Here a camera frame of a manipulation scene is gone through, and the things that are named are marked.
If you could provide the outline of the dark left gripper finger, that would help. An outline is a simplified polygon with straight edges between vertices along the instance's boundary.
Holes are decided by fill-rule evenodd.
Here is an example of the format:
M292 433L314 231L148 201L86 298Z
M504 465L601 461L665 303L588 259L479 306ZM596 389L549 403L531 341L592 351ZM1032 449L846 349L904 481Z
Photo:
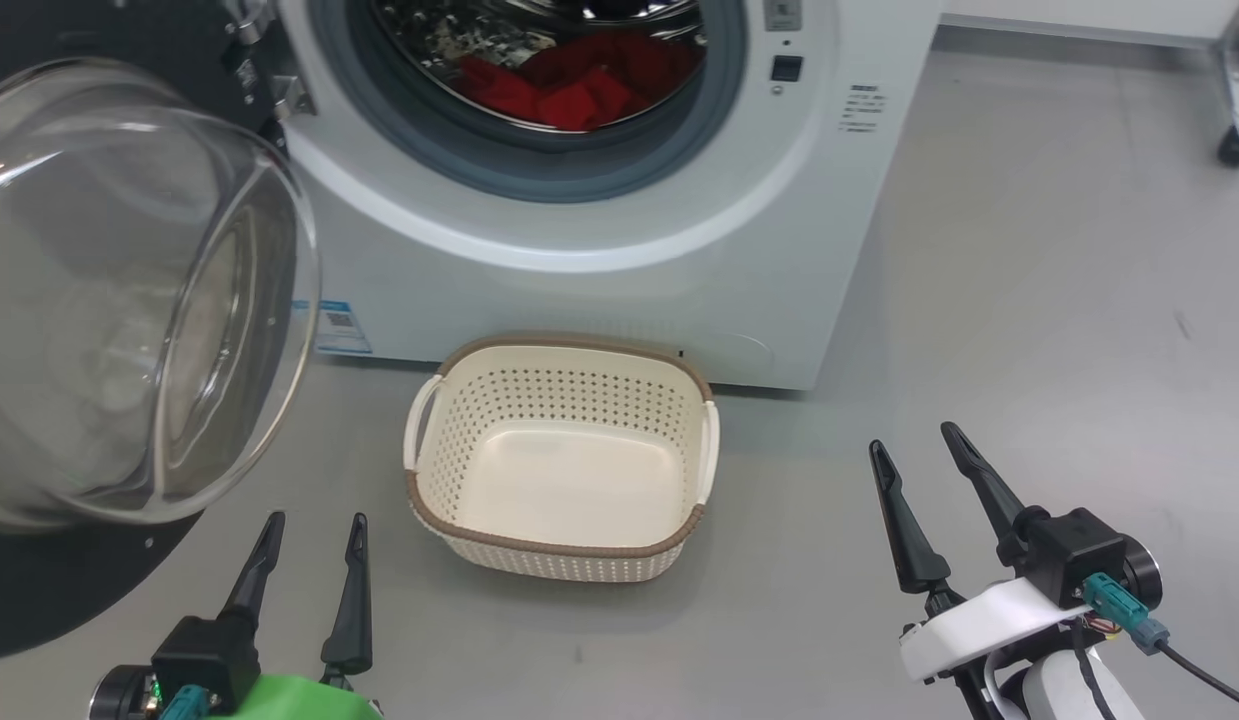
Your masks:
M230 589L225 605L218 612L218 618L227 621L240 621L249 626L252 632L258 630L259 615L266 580L275 570L280 556L280 548L284 539L286 523L285 512L271 512L256 537L254 547L244 563L234 587Z
M344 564L339 608L321 651L325 675L361 675L373 667L369 527L363 512L351 520Z

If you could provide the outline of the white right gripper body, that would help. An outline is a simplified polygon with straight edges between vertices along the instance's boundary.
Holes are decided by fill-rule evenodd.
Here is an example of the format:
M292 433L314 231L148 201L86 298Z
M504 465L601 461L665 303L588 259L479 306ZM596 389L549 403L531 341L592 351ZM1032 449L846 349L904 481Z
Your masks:
M901 637L904 674L922 682L997 653L1004 665L1038 664L1070 648L1070 634L1058 625L1092 611L1080 604L1062 608L1030 580L994 584L971 600L961 600L945 579L900 580L904 594L926 594L939 608L927 607L926 623Z

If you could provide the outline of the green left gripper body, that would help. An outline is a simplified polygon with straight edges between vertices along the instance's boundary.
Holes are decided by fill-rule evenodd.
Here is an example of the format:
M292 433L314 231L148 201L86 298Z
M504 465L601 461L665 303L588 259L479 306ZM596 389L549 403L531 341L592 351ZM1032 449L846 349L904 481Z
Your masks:
M383 719L380 705L356 691L358 670L327 667L321 679L305 675L259 675L245 700L230 714L212 719Z

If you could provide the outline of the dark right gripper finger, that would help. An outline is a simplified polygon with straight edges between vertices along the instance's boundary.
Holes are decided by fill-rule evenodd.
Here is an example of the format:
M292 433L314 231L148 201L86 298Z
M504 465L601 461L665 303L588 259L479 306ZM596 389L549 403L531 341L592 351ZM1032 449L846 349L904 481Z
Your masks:
M952 568L930 547L904 497L902 475L880 439L870 442L869 457L883 527L887 529L895 577L904 594L930 594L945 585Z
M1018 566L1025 556L1023 542L1015 520L1023 503L1000 478L997 470L979 452L970 437L954 421L942 423L942 437L952 452L959 473L970 480L983 511L997 537L997 559L1004 566Z

